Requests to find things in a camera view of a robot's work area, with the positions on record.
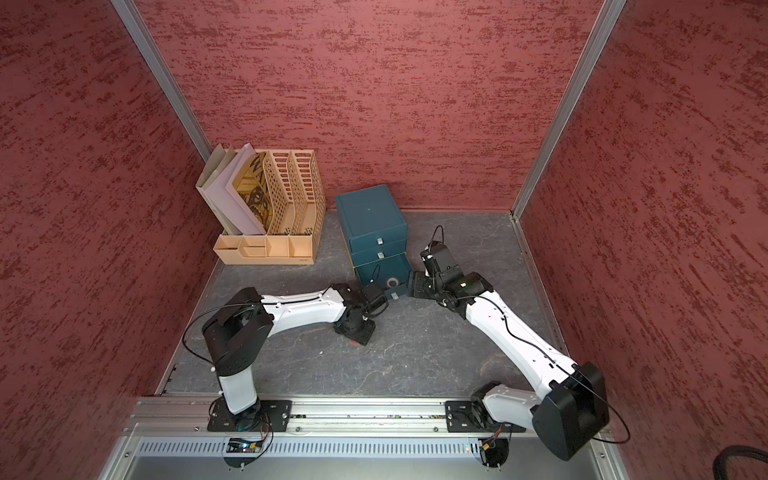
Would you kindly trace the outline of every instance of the gray table surface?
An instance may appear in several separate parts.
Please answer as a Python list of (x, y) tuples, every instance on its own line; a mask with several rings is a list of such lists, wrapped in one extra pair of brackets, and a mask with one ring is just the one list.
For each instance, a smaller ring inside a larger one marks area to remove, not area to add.
[[(405, 212), (408, 258), (424, 270), (419, 252), (438, 224), (464, 273), (476, 271), (548, 342), (552, 334), (536, 299), (520, 247), (506, 214)], [(224, 266), (209, 282), (198, 311), (224, 304), (239, 289), (289, 295), (322, 290), (330, 283), (356, 283), (336, 211), (326, 213), (315, 265)], [(208, 356), (200, 328), (187, 343)], [(176, 357), (166, 392), (218, 392), (210, 365), (186, 351)], [(367, 346), (351, 343), (328, 323), (270, 337), (254, 373), (260, 394), (361, 396), (468, 396), (498, 380), (531, 389), (520, 371), (479, 329), (430, 300), (401, 297), (376, 318)]]

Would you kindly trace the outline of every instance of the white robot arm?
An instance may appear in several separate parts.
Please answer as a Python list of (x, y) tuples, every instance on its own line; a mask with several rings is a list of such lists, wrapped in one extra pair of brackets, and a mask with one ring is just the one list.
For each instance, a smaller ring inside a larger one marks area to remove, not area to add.
[(332, 323), (337, 333), (366, 345), (376, 328), (372, 318), (388, 303), (375, 283), (362, 290), (334, 283), (323, 291), (285, 296), (245, 288), (227, 305), (233, 306), (225, 306), (203, 325), (203, 338), (227, 408), (236, 415), (259, 399), (252, 367), (268, 337), (311, 323)]
[(533, 429), (557, 457), (570, 459), (608, 423), (602, 372), (558, 352), (504, 303), (475, 272), (464, 274), (442, 242), (421, 253), (425, 272), (414, 272), (409, 293), (436, 300), (487, 335), (520, 369), (533, 392), (492, 382), (472, 396), (467, 420), (494, 431), (501, 423)]

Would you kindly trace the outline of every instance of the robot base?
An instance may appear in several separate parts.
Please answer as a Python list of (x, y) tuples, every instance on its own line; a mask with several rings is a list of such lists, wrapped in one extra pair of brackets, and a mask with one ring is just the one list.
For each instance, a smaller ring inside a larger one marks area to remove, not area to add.
[(208, 419), (208, 432), (259, 432), (269, 423), (273, 432), (285, 432), (290, 420), (290, 400), (263, 400), (233, 415), (223, 397), (216, 399)]
[(368, 341), (371, 340), (371, 335), (375, 329), (376, 323), (373, 320), (360, 322), (357, 328), (348, 328), (342, 320), (333, 324), (334, 332), (344, 335), (346, 338), (355, 343), (359, 343), (360, 345), (368, 345)]

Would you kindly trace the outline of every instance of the red object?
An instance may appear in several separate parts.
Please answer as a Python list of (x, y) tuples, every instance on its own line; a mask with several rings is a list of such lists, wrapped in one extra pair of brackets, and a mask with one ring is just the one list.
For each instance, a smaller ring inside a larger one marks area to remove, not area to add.
[(767, 21), (628, 2), (523, 216), (571, 354), (632, 428), (632, 478), (768, 445)]
[(200, 157), (109, 2), (0, 15), (0, 472), (96, 478), (213, 268)]
[(326, 198), (508, 210), (601, 0), (138, 0), (211, 142), (315, 148)]

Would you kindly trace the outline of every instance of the desk organizer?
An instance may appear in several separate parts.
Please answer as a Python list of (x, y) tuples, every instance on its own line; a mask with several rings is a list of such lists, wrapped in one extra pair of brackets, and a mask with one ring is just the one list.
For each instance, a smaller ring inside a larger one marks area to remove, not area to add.
[(392, 298), (405, 295), (411, 263), (408, 224), (386, 185), (336, 195), (349, 260), (361, 285), (377, 282)]
[(314, 264), (326, 216), (315, 151), (256, 150), (261, 152), (272, 203), (269, 229), (266, 235), (222, 234), (214, 252), (227, 265)]

